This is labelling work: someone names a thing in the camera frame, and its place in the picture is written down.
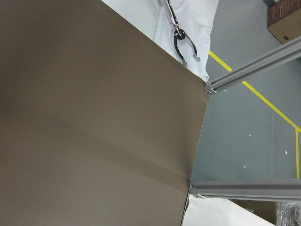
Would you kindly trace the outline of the metal grabber tool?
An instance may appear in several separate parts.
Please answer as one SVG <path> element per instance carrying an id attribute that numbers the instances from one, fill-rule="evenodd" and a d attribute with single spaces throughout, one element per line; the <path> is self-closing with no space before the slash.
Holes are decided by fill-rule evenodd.
<path id="1" fill-rule="evenodd" d="M 178 57 L 181 59 L 182 65 L 187 67 L 187 59 L 185 57 L 185 54 L 187 54 L 188 51 L 183 49 L 184 46 L 191 47 L 191 49 L 192 49 L 191 54 L 192 54 L 194 60 L 197 63 L 199 63 L 201 59 L 198 56 L 198 50 L 197 50 L 194 40 L 186 33 L 185 30 L 183 30 L 180 27 L 177 16 L 174 12 L 171 2 L 169 0 L 165 0 L 164 4 L 165 4 L 165 7 L 169 14 L 171 24 L 174 28 L 174 33 L 173 33 L 174 49 L 175 49 L 175 52 L 178 55 Z"/>

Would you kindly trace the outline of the white cloth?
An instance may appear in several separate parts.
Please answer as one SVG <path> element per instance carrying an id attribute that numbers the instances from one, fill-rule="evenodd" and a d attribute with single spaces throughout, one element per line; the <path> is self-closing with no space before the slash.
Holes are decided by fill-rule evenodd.
<path id="1" fill-rule="evenodd" d="M 201 59 L 197 63 L 191 54 L 191 47 L 184 46 L 183 49 L 188 51 L 185 54 L 187 69 L 205 82 L 209 80 L 206 64 L 210 50 L 210 34 L 218 3 L 217 0 L 171 1 L 180 27 L 194 40 Z M 174 28 L 164 0 L 106 0 L 105 4 L 182 63 L 174 49 Z"/>

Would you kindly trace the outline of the cardboard box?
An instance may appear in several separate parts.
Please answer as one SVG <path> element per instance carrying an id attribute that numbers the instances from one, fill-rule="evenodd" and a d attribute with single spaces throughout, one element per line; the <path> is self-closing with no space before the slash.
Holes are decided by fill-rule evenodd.
<path id="1" fill-rule="evenodd" d="M 301 1 L 280 0 L 268 7 L 267 29 L 281 43 L 301 35 Z"/>

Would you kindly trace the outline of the lower aluminium frame post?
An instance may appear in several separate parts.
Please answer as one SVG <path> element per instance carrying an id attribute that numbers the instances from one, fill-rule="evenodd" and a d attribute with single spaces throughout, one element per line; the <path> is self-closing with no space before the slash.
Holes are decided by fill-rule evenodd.
<path id="1" fill-rule="evenodd" d="M 300 179 L 195 181 L 190 194 L 197 198 L 224 198 L 269 202 L 300 202 Z"/>

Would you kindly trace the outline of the aluminium frame post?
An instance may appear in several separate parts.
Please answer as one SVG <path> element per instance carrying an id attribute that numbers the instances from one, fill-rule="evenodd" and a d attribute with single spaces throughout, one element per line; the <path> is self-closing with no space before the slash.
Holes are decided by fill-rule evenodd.
<path id="1" fill-rule="evenodd" d="M 269 202 L 300 202 L 300 179 L 195 181 L 190 194 L 197 198 L 224 198 Z"/>
<path id="2" fill-rule="evenodd" d="M 243 82 L 256 73 L 270 70 L 277 66 L 286 64 L 301 57 L 301 38 L 295 38 L 292 41 L 281 45 L 264 55 L 248 62 L 240 68 L 214 80 L 209 80 L 204 90 L 209 95 L 214 95 L 224 89 L 230 88 L 240 82 Z"/>

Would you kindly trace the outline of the upper aluminium frame post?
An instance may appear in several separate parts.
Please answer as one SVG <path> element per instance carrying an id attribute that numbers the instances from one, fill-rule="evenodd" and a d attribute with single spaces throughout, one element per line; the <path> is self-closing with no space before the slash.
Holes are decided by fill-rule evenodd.
<path id="1" fill-rule="evenodd" d="M 281 45 L 264 55 L 248 62 L 240 68 L 214 80 L 209 80 L 204 90 L 209 95 L 214 95 L 224 89 L 230 88 L 240 82 L 243 82 L 256 73 L 270 70 L 277 66 L 286 64 L 301 57 L 301 38 L 295 38 L 292 41 Z"/>

